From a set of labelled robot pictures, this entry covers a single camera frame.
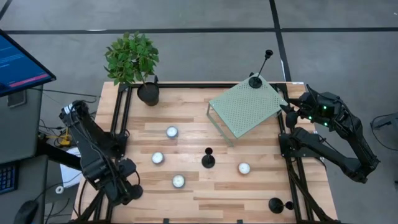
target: gray floor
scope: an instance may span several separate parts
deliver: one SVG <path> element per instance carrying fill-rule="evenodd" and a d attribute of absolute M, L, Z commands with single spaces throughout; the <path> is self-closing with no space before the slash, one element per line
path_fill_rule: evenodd
<path fill-rule="evenodd" d="M 6 1 L 0 0 L 0 7 Z M 277 0 L 281 28 L 398 27 L 398 2 L 391 0 Z M 273 27 L 266 0 L 13 0 L 0 21 L 4 30 L 164 29 L 207 27 Z M 58 80 L 46 89 L 99 95 L 108 78 L 103 70 L 105 47 L 120 34 L 13 35 Z M 398 220 L 398 152 L 383 148 L 371 134 L 373 117 L 398 111 L 398 33 L 396 32 L 307 32 L 283 33 L 292 80 L 305 82 L 318 91 L 340 95 L 361 118 L 364 135 L 381 160 L 366 184 L 352 182 L 339 168 L 328 163 L 328 178 L 338 217 L 348 223 L 396 223 Z M 284 80 L 278 45 L 273 32 L 148 34 L 159 48 L 156 68 L 163 81 L 240 81 L 256 72 L 264 50 L 275 54 L 263 76 Z M 46 93 L 42 118 L 58 126 L 60 108 L 80 99 Z M 336 133 L 317 126 L 338 150 L 354 156 Z M 390 147 L 398 148 L 394 131 L 376 133 Z M 60 180 L 56 164 L 49 164 L 49 184 Z M 63 195 L 47 194 L 61 209 L 76 187 Z M 51 222 L 67 220 L 57 217 Z"/>

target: wooden table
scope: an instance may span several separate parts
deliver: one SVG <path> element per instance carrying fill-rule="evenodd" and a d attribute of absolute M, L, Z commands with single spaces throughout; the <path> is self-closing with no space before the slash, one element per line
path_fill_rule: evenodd
<path fill-rule="evenodd" d="M 290 98 L 298 98 L 305 91 L 302 83 L 287 83 L 287 88 Z M 111 127 L 117 90 L 112 82 L 104 83 L 95 121 L 105 131 Z M 134 89 L 127 122 L 131 136 L 126 156 L 137 164 L 144 194 L 126 206 L 115 207 L 113 223 L 162 223 L 164 218 L 169 218 L 171 223 L 236 223 L 239 219 L 246 223 L 295 223 L 294 211 L 285 209 L 281 214 L 273 214 L 268 208 L 268 200 L 272 197 L 284 203 L 292 199 L 286 163 L 277 140 L 280 132 L 277 119 L 269 118 L 241 139 L 233 140 L 235 147 L 228 147 L 206 117 L 208 101 L 225 90 L 161 88 L 159 104 L 150 107 L 137 97 Z M 212 113 L 216 121 L 221 122 L 216 113 Z M 165 135 L 166 128 L 171 125 L 179 130 L 174 140 Z M 228 133 L 224 124 L 219 125 Z M 315 129 L 313 124 L 302 119 L 297 126 L 309 131 Z M 216 159 L 211 169 L 201 164 L 206 147 L 213 148 Z M 152 153 L 157 151 L 165 155 L 161 166 L 151 161 Z M 240 162 L 250 164 L 248 175 L 238 172 Z M 337 218 L 325 168 L 313 158 L 303 158 L 303 163 L 310 193 L 327 215 Z M 172 186 L 172 177 L 177 174 L 186 179 L 183 189 Z M 137 183 L 135 174 L 128 179 L 132 184 Z M 76 208 L 83 181 L 75 201 Z M 96 191 L 88 184 L 82 210 L 95 195 Z M 300 192 L 298 196 L 303 219 L 306 219 Z"/>

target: green pegboard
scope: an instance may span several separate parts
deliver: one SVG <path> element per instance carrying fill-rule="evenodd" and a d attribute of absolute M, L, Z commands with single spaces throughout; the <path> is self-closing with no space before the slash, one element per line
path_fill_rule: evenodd
<path fill-rule="evenodd" d="M 209 101 L 236 138 L 279 112 L 279 105 L 287 105 L 264 78 L 259 78 L 262 80 L 260 88 L 250 87 L 250 78 L 247 78 Z"/>

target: potted plant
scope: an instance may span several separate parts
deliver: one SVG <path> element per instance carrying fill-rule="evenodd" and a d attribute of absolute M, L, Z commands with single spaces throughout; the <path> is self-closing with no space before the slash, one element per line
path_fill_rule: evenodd
<path fill-rule="evenodd" d="M 145 34 L 136 32 L 130 35 L 123 34 L 113 42 L 105 53 L 108 67 L 104 67 L 109 73 L 108 77 L 114 80 L 114 84 L 132 85 L 141 81 L 142 85 L 137 90 L 137 95 L 144 103 L 154 106 L 159 102 L 159 87 L 157 77 L 155 83 L 146 82 L 149 75 L 154 75 L 154 67 L 159 62 L 159 51 L 152 45 Z"/>

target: computer screen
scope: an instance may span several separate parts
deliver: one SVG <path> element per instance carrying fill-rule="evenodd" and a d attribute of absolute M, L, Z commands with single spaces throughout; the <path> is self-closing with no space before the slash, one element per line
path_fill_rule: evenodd
<path fill-rule="evenodd" d="M 0 30 L 0 97 L 52 80 L 52 73 Z"/>

